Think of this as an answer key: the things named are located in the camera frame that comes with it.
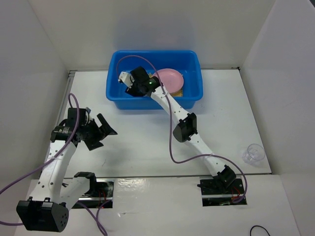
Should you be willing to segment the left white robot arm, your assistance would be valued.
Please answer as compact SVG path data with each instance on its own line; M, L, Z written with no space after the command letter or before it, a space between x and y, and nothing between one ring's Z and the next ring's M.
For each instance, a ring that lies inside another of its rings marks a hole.
M107 184L98 182L92 172L78 172L70 183L63 179L77 146L83 142L92 151L103 146L101 141L117 132L102 114L101 126L90 117L88 108L69 108L67 118L51 133L50 151L36 187L27 200L19 201L16 211L28 231L62 232L69 211L83 196L105 197Z

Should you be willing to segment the orange plastic plate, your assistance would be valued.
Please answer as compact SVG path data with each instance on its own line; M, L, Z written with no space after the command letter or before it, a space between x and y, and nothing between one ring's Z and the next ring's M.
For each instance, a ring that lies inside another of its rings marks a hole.
M178 90L176 92L171 93L171 95L174 96L174 97L182 97L183 96L183 90L180 89L180 90Z

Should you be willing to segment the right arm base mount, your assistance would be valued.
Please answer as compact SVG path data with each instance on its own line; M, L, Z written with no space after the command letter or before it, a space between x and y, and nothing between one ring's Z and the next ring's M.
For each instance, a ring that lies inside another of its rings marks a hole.
M227 190L219 190L216 186L215 180L213 178L201 178L200 183L197 187L201 191L202 205L204 207L219 207L219 206L236 206L236 205L246 205L247 200L244 198L238 203L234 203L234 199L238 199L244 194L244 185L241 178L236 178L236 180L231 184Z

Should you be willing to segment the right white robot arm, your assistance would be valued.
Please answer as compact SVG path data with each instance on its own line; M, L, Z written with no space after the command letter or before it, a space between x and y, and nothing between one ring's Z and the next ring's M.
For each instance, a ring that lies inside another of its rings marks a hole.
M176 125L174 128L170 128L169 134L169 154L174 163L183 164L200 158L207 166L219 192L227 193L233 187L233 182L236 179L235 172L217 157L214 157L212 150L205 144L197 131L196 114L186 111L169 94L158 72L151 77L143 67L139 66L130 72L121 72L118 81L127 86L127 94L147 96L169 114L170 125ZM176 161L172 153L173 138L196 151L197 155L186 160Z

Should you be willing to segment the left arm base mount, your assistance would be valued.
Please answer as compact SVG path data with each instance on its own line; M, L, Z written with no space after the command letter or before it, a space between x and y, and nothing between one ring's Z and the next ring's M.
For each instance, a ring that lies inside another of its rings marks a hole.
M97 190L94 193L82 195L78 202L88 208L99 208L104 202L107 202L102 208L112 208L113 194L113 180L97 180Z

